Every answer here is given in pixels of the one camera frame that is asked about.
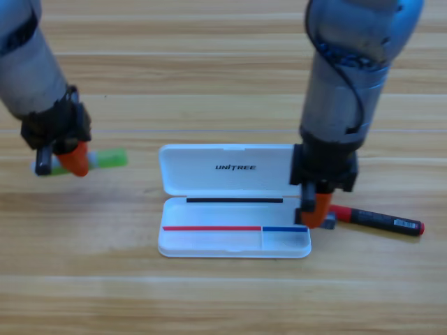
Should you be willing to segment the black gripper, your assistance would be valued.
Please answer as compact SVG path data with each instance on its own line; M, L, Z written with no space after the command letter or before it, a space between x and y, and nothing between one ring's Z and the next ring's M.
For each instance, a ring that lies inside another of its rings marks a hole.
M358 176L356 151L362 140L326 142L307 131L300 132L301 144L295 144L289 184L301 186L301 223L314 229L329 213L335 189L351 192Z
M77 177L88 174L91 118L76 86L68 86L64 96L50 109L28 114L22 120L21 136L36 151L34 172L37 175L52 174L53 157Z

